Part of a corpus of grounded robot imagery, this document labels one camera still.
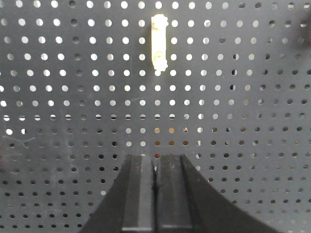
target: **dark gray surface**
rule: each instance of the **dark gray surface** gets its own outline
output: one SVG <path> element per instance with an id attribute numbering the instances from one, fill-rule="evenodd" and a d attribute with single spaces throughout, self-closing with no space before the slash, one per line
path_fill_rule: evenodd
<path id="1" fill-rule="evenodd" d="M 240 8 L 241 1 L 230 0 L 227 9 L 219 0 L 210 1 L 211 9 L 206 8 L 207 0 L 194 0 L 194 9 L 181 0 L 178 9 L 172 8 L 173 0 L 162 1 L 162 9 L 156 9 L 155 0 L 144 1 L 144 9 L 138 7 L 138 0 L 129 0 L 126 9 L 120 0 L 111 0 L 108 9 L 103 0 L 94 0 L 92 8 L 86 0 L 75 5 L 58 1 L 56 8 L 50 0 L 42 0 L 40 7 L 30 0 L 22 2 L 18 8 L 13 0 L 0 0 L 2 232 L 76 233 L 101 202 L 101 194 L 110 189 L 126 154 L 154 158 L 170 153 L 187 154 L 217 190 L 256 218 L 285 232 L 308 232 L 311 10 L 304 9 L 307 1 L 248 0 Z M 149 41 L 150 17 L 157 13 L 164 13 L 170 23 L 169 68 L 159 77 L 150 61 Z M 20 18 L 24 26 L 18 23 Z M 39 18 L 42 26 L 36 24 Z M 55 18 L 59 26 L 54 26 Z M 88 25 L 89 19 L 95 26 Z M 111 27 L 105 26 L 108 19 Z M 128 27 L 122 26 L 123 19 L 129 21 Z M 139 20 L 145 21 L 144 27 Z M 178 20 L 177 27 L 173 20 Z M 189 20 L 193 27 L 188 27 Z M 204 26 L 206 20 L 210 27 Z M 226 27 L 221 27 L 222 20 Z M 258 27 L 253 27 L 255 20 Z M 285 27 L 288 20 L 290 27 Z M 27 44 L 22 43 L 23 36 Z M 39 42 L 40 36 L 45 43 Z M 62 37 L 61 44 L 56 43 L 57 36 Z M 95 44 L 90 43 L 92 36 Z M 108 37 L 112 44 L 107 44 Z M 122 42 L 123 37 L 129 38 L 129 44 Z M 138 42 L 141 37 L 145 44 Z M 176 45 L 170 43 L 173 37 L 178 39 Z M 192 44 L 187 43 L 190 37 Z M 26 53 L 31 60 L 25 60 Z M 41 59 L 43 53 L 47 61 Z M 59 60 L 59 54 L 65 59 Z M 97 54 L 96 61 L 91 54 Z M 144 61 L 140 54 L 145 54 Z M 171 54 L 177 55 L 175 61 Z M 68 91 L 62 91 L 64 85 Z"/>
<path id="2" fill-rule="evenodd" d="M 183 176 L 181 158 L 178 155 L 162 155 L 156 171 L 156 220 L 158 233 L 193 233 Z"/>
<path id="3" fill-rule="evenodd" d="M 79 233 L 154 233 L 151 158 L 127 155 L 113 186 Z"/>

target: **perforated metal panel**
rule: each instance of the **perforated metal panel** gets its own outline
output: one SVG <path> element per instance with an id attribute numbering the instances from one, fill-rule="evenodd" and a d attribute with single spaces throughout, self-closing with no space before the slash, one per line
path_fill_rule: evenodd
<path id="1" fill-rule="evenodd" d="M 310 14 L 305 0 L 0 0 L 1 232 L 76 233 L 126 154 L 170 153 L 256 218 L 309 232 Z"/>

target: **yellow object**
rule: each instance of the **yellow object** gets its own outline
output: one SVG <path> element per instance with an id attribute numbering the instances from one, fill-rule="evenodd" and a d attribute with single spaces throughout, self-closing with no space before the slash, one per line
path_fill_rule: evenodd
<path id="1" fill-rule="evenodd" d="M 151 18 L 151 58 L 156 71 L 165 71 L 168 67 L 166 60 L 166 27 L 169 25 L 163 14 Z"/>

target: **hole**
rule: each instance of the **hole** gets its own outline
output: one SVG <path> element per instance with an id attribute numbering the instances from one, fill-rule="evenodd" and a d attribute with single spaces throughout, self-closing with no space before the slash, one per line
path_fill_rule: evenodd
<path id="1" fill-rule="evenodd" d="M 293 4 L 292 2 L 289 3 L 288 6 L 287 6 L 287 8 L 288 8 L 289 10 L 294 9 L 294 4 Z"/>
<path id="2" fill-rule="evenodd" d="M 6 19 L 2 18 L 2 19 L 1 19 L 1 24 L 2 24 L 3 26 L 7 26 L 7 25 L 8 25 L 8 21 L 7 21 Z"/>
<path id="3" fill-rule="evenodd" d="M 272 10 L 276 10 L 277 9 L 277 3 L 276 2 L 272 3 L 271 8 L 272 8 Z"/>
<path id="4" fill-rule="evenodd" d="M 214 113 L 212 117 L 213 117 L 214 120 L 217 120 L 219 116 L 218 116 L 217 113 Z"/>
<path id="5" fill-rule="evenodd" d="M 90 44 L 96 44 L 96 38 L 95 37 L 93 37 L 93 36 L 91 36 L 90 38 L 89 38 L 89 42 L 90 42 Z"/>
<path id="6" fill-rule="evenodd" d="M 216 71 L 216 75 L 219 77 L 219 76 L 221 76 L 223 74 L 223 71 L 221 70 L 221 69 L 218 69 L 217 71 Z"/>
<path id="7" fill-rule="evenodd" d="M 173 38 L 171 39 L 171 43 L 172 43 L 173 45 L 177 44 L 177 42 L 178 42 L 178 40 L 177 40 L 176 37 L 173 37 Z"/>
<path id="8" fill-rule="evenodd" d="M 4 37 L 4 42 L 7 43 L 7 44 L 10 44 L 11 43 L 11 38 L 8 37 L 8 36 L 5 36 Z"/>
<path id="9" fill-rule="evenodd" d="M 18 8 L 23 7 L 23 2 L 22 2 L 21 0 L 17 0 L 17 1 L 15 2 L 15 4 L 16 4 L 16 6 L 17 6 Z"/>
<path id="10" fill-rule="evenodd" d="M 188 21 L 188 27 L 192 28 L 194 26 L 194 21 L 193 20 L 189 20 Z"/>
<path id="11" fill-rule="evenodd" d="M 236 86 L 235 86 L 235 85 L 231 85 L 231 86 L 230 86 L 230 90 L 231 90 L 231 91 L 235 91 L 235 89 L 236 89 Z"/>
<path id="12" fill-rule="evenodd" d="M 208 1 L 206 4 L 205 4 L 205 7 L 207 10 L 210 10 L 212 8 L 212 3 L 210 1 Z"/>
<path id="13" fill-rule="evenodd" d="M 237 45 L 239 45 L 240 43 L 241 43 L 241 38 L 240 37 L 237 37 L 237 38 L 235 38 L 235 40 L 234 40 L 234 42 L 237 44 Z"/>
<path id="14" fill-rule="evenodd" d="M 178 26 L 178 21 L 177 20 L 173 20 L 172 21 L 172 27 L 177 27 Z"/>
<path id="15" fill-rule="evenodd" d="M 128 22 L 127 19 L 122 20 L 122 26 L 123 26 L 123 27 L 127 27 L 128 24 L 129 24 L 129 22 Z"/>
<path id="16" fill-rule="evenodd" d="M 113 39 L 111 37 L 107 37 L 106 43 L 111 45 L 113 43 Z"/>
<path id="17" fill-rule="evenodd" d="M 78 21 L 77 21 L 76 19 L 72 19 L 72 20 L 71 20 L 71 25 L 72 25 L 73 27 L 76 27 L 76 26 L 78 25 Z"/>
<path id="18" fill-rule="evenodd" d="M 156 9 L 161 9 L 162 8 L 162 3 L 160 1 L 157 1 L 155 3 L 155 7 L 156 7 Z"/>
<path id="19" fill-rule="evenodd" d="M 39 0 L 34 0 L 34 7 L 39 8 L 41 6 L 41 2 Z"/>
<path id="20" fill-rule="evenodd" d="M 79 44 L 80 43 L 80 40 L 79 40 L 79 38 L 78 37 L 74 37 L 74 38 L 72 38 L 72 41 L 73 41 L 73 43 L 74 44 Z"/>
<path id="21" fill-rule="evenodd" d="M 302 28 L 305 28 L 305 27 L 307 26 L 307 22 L 306 22 L 306 21 L 302 21 L 302 22 L 300 23 L 300 26 L 301 26 Z"/>
<path id="22" fill-rule="evenodd" d="M 41 59 L 42 59 L 43 61 L 46 61 L 48 58 L 49 58 L 49 57 L 48 57 L 48 55 L 47 55 L 46 53 L 41 54 Z"/>
<path id="23" fill-rule="evenodd" d="M 205 20 L 204 26 L 208 28 L 208 27 L 210 27 L 210 25 L 211 25 L 210 20 L 209 19 Z"/>
<path id="24" fill-rule="evenodd" d="M 209 38 L 208 37 L 205 37 L 203 39 L 203 44 L 207 45 L 209 43 Z"/>
<path id="25" fill-rule="evenodd" d="M 309 9 L 310 9 L 310 4 L 309 4 L 309 3 L 306 3 L 306 4 L 303 6 L 303 9 L 309 10 Z"/>
<path id="26" fill-rule="evenodd" d="M 57 19 L 57 18 L 55 18 L 55 19 L 53 20 L 53 24 L 54 24 L 54 26 L 56 26 L 56 27 L 60 26 L 60 20 Z"/>
<path id="27" fill-rule="evenodd" d="M 75 1 L 70 1 L 70 2 L 69 2 L 69 6 L 70 6 L 71 8 L 75 8 L 75 7 L 76 7 L 76 2 L 75 2 Z"/>
<path id="28" fill-rule="evenodd" d="M 141 106 L 145 106 L 145 105 L 146 105 L 146 101 L 145 101 L 145 100 L 141 100 L 141 101 L 139 101 L 139 104 L 140 104 Z"/>
<path id="29" fill-rule="evenodd" d="M 258 20 L 254 20 L 253 27 L 256 28 L 258 26 L 259 26 L 259 21 Z"/>
<path id="30" fill-rule="evenodd" d="M 140 2 L 138 3 L 138 8 L 139 8 L 139 9 L 144 9 L 144 8 L 145 8 L 145 3 L 144 3 L 143 1 L 140 1 Z"/>
<path id="31" fill-rule="evenodd" d="M 92 1 L 87 1 L 86 2 L 86 6 L 87 6 L 87 8 L 93 8 L 94 7 L 94 3 Z"/>
<path id="32" fill-rule="evenodd" d="M 236 76 L 236 75 L 238 74 L 238 71 L 237 71 L 236 69 L 234 69 L 234 70 L 231 71 L 231 74 L 232 74 L 233 76 Z"/>
<path id="33" fill-rule="evenodd" d="M 122 7 L 123 9 L 126 9 L 127 6 L 128 6 L 128 4 L 127 4 L 126 1 L 122 1 L 122 2 L 121 2 L 121 7 Z"/>
<path id="34" fill-rule="evenodd" d="M 170 106 L 174 106 L 176 104 L 175 100 L 170 100 Z"/>
<path id="35" fill-rule="evenodd" d="M 138 21 L 138 25 L 140 27 L 144 27 L 145 26 L 145 21 L 141 19 L 140 21 Z"/>
<path id="36" fill-rule="evenodd" d="M 107 19 L 107 20 L 105 21 L 105 25 L 106 25 L 107 27 L 111 27 L 112 21 L 109 20 L 109 19 Z"/>
<path id="37" fill-rule="evenodd" d="M 14 90 L 15 92 L 18 92 L 18 91 L 20 91 L 20 87 L 19 87 L 19 86 L 13 86 L 13 90 Z"/>
<path id="38" fill-rule="evenodd" d="M 237 22 L 237 27 L 240 28 L 240 27 L 242 27 L 242 26 L 243 26 L 243 21 L 242 21 L 242 20 L 239 20 L 239 21 Z"/>
<path id="39" fill-rule="evenodd" d="M 229 3 L 228 2 L 224 2 L 223 3 L 223 9 L 226 10 L 229 8 Z"/>
<path id="40" fill-rule="evenodd" d="M 290 20 L 285 21 L 285 27 L 289 28 L 291 26 L 292 22 Z"/>
<path id="41" fill-rule="evenodd" d="M 12 135 L 13 134 L 13 131 L 11 129 L 7 129 L 5 132 L 6 132 L 7 135 Z"/>
<path id="42" fill-rule="evenodd" d="M 276 25 L 276 22 L 274 21 L 274 20 L 271 20 L 270 22 L 269 22 L 269 26 L 272 28 L 272 27 L 274 27 Z"/>
<path id="43" fill-rule="evenodd" d="M 234 55 L 233 55 L 233 60 L 238 60 L 240 58 L 240 56 L 237 54 L 237 53 L 235 53 Z"/>
<path id="44" fill-rule="evenodd" d="M 172 3 L 172 8 L 173 8 L 174 10 L 176 10 L 176 9 L 178 9 L 178 7 L 179 7 L 179 3 L 176 2 L 176 1 L 174 1 L 174 2 Z"/>
<path id="45" fill-rule="evenodd" d="M 124 37 L 124 40 L 122 40 L 122 42 L 123 42 L 124 44 L 128 44 L 128 43 L 129 43 L 129 39 L 128 39 L 127 37 Z M 139 38 L 139 43 L 140 43 L 141 45 L 145 44 L 145 42 L 146 42 L 146 39 L 145 39 L 144 37 L 140 37 L 140 38 Z"/>
<path id="46" fill-rule="evenodd" d="M 185 100 L 185 101 L 184 101 L 184 105 L 185 105 L 185 106 L 190 105 L 190 100 Z"/>
<path id="47" fill-rule="evenodd" d="M 18 20 L 18 23 L 19 23 L 20 26 L 25 26 L 26 21 L 25 21 L 23 18 L 20 18 L 20 19 Z"/>
<path id="48" fill-rule="evenodd" d="M 170 133 L 174 133 L 175 132 L 175 128 L 173 128 L 173 127 L 169 128 L 169 132 Z"/>
<path id="49" fill-rule="evenodd" d="M 195 3 L 193 1 L 191 1 L 189 3 L 189 9 L 193 10 L 195 8 Z"/>
<path id="50" fill-rule="evenodd" d="M 53 8 L 57 8 L 58 7 L 58 2 L 56 0 L 51 1 L 51 6 Z"/>
<path id="51" fill-rule="evenodd" d="M 207 59 L 208 59 L 208 55 L 207 55 L 206 53 L 203 54 L 203 55 L 202 55 L 202 60 L 203 60 L 203 61 L 206 61 Z"/>

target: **black pegboard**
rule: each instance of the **black pegboard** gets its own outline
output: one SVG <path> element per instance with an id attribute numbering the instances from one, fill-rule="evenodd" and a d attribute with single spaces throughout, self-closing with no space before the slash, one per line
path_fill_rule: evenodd
<path id="1" fill-rule="evenodd" d="M 307 233 L 310 14 L 300 0 L 0 0 L 1 231 L 76 233 L 125 155 L 173 153 L 256 218 Z"/>

